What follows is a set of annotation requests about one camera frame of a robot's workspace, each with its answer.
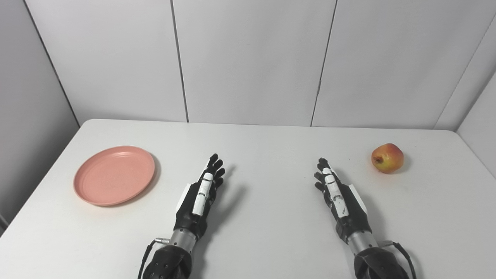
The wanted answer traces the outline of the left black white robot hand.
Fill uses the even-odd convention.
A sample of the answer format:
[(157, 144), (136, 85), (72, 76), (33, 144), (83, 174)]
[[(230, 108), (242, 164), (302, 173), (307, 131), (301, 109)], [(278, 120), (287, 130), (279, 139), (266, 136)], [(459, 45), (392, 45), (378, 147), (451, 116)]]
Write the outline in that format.
[(207, 229), (207, 217), (216, 200), (217, 190), (223, 184), (225, 169), (218, 154), (213, 154), (203, 169), (197, 182), (184, 190), (181, 205), (176, 210), (174, 230), (187, 229), (197, 240), (201, 239)]

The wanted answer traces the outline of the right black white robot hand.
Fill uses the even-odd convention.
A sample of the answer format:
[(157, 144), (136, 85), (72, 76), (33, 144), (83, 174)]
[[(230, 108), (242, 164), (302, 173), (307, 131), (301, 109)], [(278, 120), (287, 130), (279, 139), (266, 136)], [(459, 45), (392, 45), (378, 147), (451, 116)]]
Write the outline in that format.
[(315, 186), (322, 192), (331, 210), (339, 238), (348, 243), (353, 233), (371, 232), (366, 206), (354, 185), (342, 183), (324, 158), (319, 158), (317, 168), (319, 171), (315, 173)]

